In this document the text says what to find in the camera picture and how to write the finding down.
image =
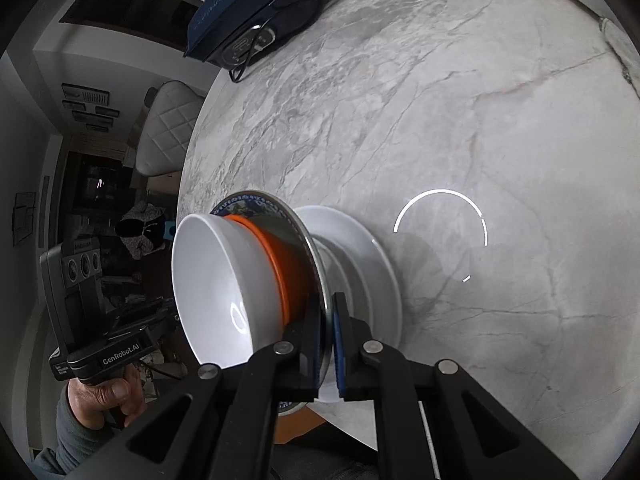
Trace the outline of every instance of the power cord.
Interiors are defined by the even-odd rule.
[[[140,361],[140,364],[143,365],[143,367],[147,368],[148,370],[151,370],[152,372],[155,372],[160,375],[164,375],[165,377],[169,377],[170,379],[175,379],[176,381],[182,380],[182,377],[178,377],[177,375],[173,375],[168,372],[163,372],[162,370],[159,370],[155,366],[146,364],[144,361]]]
[[[242,76],[244,75],[244,71],[249,66],[249,62],[251,61],[251,58],[254,55],[255,43],[258,40],[258,37],[260,36],[260,33],[262,32],[264,27],[266,27],[271,20],[277,18],[282,12],[284,12],[284,10],[287,10],[290,7],[296,6],[298,4],[303,4],[305,2],[310,2],[310,1],[312,1],[312,0],[298,0],[296,2],[290,3],[289,5],[281,7],[279,9],[276,9],[276,7],[274,7],[274,9],[277,10],[277,12],[273,16],[271,16],[268,20],[266,20],[260,26],[258,31],[255,33],[254,38],[251,41],[251,45],[249,46],[249,50],[246,53],[246,57],[244,58],[244,61],[242,62],[242,65],[240,65],[238,68],[234,68],[232,70],[229,70],[229,77],[231,78],[231,81],[233,81],[234,83],[239,83],[240,80],[242,79]]]

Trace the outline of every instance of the white chair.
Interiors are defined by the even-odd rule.
[[[140,134],[136,170],[143,176],[180,171],[204,98],[179,81],[164,83]]]

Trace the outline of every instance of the stack of dishes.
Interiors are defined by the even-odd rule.
[[[402,317],[398,282],[376,239],[357,221],[324,206],[292,211],[258,191],[235,193],[211,214],[182,220],[172,256],[175,301],[201,363],[246,362],[282,338],[318,293],[322,311],[321,402],[338,399],[332,353],[332,294],[375,338],[396,346]],[[280,414],[302,403],[283,403]]]

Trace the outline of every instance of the blue gripper pad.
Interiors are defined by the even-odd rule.
[[[340,392],[340,397],[344,397],[344,349],[342,348],[342,335],[340,332],[340,320],[338,318],[337,308],[334,308],[334,361],[338,392]]]

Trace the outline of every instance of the marble table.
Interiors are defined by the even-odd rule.
[[[595,480],[639,419],[639,184],[640,101],[574,1],[333,0],[216,79],[178,216],[241,189],[352,215],[395,265],[404,354],[455,359]],[[395,233],[433,189],[481,217],[434,193]],[[375,446],[368,404],[313,407]]]

